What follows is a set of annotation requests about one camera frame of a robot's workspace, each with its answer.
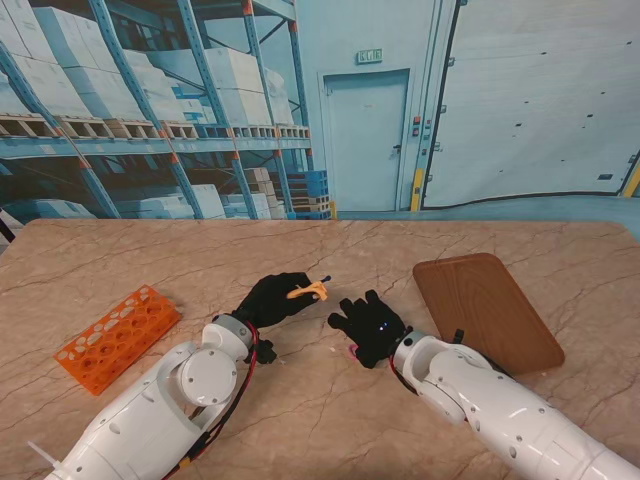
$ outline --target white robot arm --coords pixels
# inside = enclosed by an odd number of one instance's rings
[[[475,350],[413,331],[391,358],[420,398],[531,480],[640,480],[640,470]]]
[[[53,463],[46,480],[165,478],[231,402],[236,362],[257,338],[251,328],[220,315],[200,348],[172,348],[98,414],[62,462],[32,445]]]

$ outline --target small orange part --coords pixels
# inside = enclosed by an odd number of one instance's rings
[[[291,300],[292,298],[298,298],[300,295],[304,295],[305,293],[313,293],[320,297],[320,300],[323,302],[329,298],[329,292],[327,291],[327,287],[324,286],[323,282],[313,282],[311,285],[305,288],[297,288],[287,293],[287,298]]]
[[[180,317],[173,302],[143,285],[54,358],[83,387],[100,395]]]
[[[243,15],[253,15],[253,1],[252,0],[242,0],[242,14]]]

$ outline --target green exit sign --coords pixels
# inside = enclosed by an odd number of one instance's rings
[[[363,63],[378,63],[382,61],[382,49],[372,48],[370,50],[360,50],[356,54],[356,63],[362,65]]]

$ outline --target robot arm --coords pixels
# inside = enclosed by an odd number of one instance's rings
[[[191,342],[173,347],[100,412],[62,462],[30,444],[54,466],[46,480],[160,480],[190,463],[219,435],[256,360],[276,357],[256,329],[315,303],[310,286],[304,273],[261,279],[231,315],[204,327],[199,348]],[[250,351],[249,372],[232,399],[236,362]]]
[[[231,402],[236,362],[254,340],[250,327],[219,316],[200,348],[175,346],[102,410],[46,480],[165,478]]]
[[[531,480],[640,480],[640,470],[475,350],[411,332],[392,359],[420,398],[454,425],[467,421]]]

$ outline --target warehouse backdrop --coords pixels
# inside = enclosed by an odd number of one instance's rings
[[[639,15],[634,0],[0,0],[0,206],[22,222],[327,219],[630,197]]]

